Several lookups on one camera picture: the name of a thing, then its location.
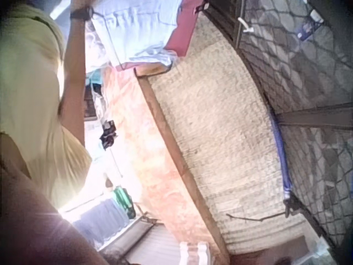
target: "wooden beam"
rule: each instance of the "wooden beam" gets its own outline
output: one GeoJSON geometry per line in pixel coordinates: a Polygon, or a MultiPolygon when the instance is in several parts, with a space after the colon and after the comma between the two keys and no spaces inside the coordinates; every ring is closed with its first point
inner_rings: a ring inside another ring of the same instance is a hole
{"type": "Polygon", "coordinates": [[[280,125],[353,130],[353,103],[277,115],[280,125]]]}

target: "yellow shirt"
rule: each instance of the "yellow shirt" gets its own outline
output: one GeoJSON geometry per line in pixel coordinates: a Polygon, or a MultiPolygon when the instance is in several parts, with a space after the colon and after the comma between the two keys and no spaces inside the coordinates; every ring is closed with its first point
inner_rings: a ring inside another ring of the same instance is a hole
{"type": "Polygon", "coordinates": [[[1,132],[16,143],[33,182],[56,208],[82,189],[91,163],[59,121],[61,55],[60,30],[41,11],[21,5],[2,23],[1,132]]]}

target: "blue hose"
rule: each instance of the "blue hose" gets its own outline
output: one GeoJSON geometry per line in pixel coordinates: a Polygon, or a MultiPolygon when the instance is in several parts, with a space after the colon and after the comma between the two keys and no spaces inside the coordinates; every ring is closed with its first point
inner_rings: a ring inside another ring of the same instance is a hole
{"type": "Polygon", "coordinates": [[[293,184],[292,184],[290,176],[289,176],[286,151],[284,148],[281,130],[278,126],[275,112],[271,106],[269,106],[269,114],[270,114],[271,125],[272,125],[272,129],[273,129],[274,137],[275,137],[275,141],[276,141],[277,153],[278,153],[278,156],[280,158],[280,163],[281,163],[284,198],[289,199],[290,191],[292,190],[293,184]]]}

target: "white cloth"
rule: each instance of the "white cloth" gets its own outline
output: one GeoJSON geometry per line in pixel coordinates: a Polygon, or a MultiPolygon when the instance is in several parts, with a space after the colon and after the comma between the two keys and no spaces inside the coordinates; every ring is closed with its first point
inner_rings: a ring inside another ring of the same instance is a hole
{"type": "Polygon", "coordinates": [[[60,208],[82,189],[91,163],[58,118],[61,34],[37,9],[19,6],[9,16],[0,39],[1,133],[12,138],[32,181],[60,208]]]}
{"type": "Polygon", "coordinates": [[[182,0],[102,0],[93,24],[113,66],[125,62],[161,62],[170,65],[176,53],[165,51],[177,27],[182,0]]]}

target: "wire mesh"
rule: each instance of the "wire mesh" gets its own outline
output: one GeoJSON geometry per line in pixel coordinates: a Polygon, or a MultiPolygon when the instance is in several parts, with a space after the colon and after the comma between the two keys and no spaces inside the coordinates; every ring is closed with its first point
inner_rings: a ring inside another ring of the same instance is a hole
{"type": "MultiPolygon", "coordinates": [[[[239,51],[276,114],[353,102],[353,69],[323,23],[301,41],[304,1],[247,0],[239,51]]],[[[352,228],[353,132],[281,127],[293,192],[338,247],[352,228]]]]}
{"type": "Polygon", "coordinates": [[[323,23],[305,41],[298,30],[313,8],[304,1],[247,0],[239,48],[259,77],[275,113],[352,101],[353,69],[323,23]]]}
{"type": "Polygon", "coordinates": [[[350,131],[283,127],[293,192],[336,246],[352,226],[350,131]]]}

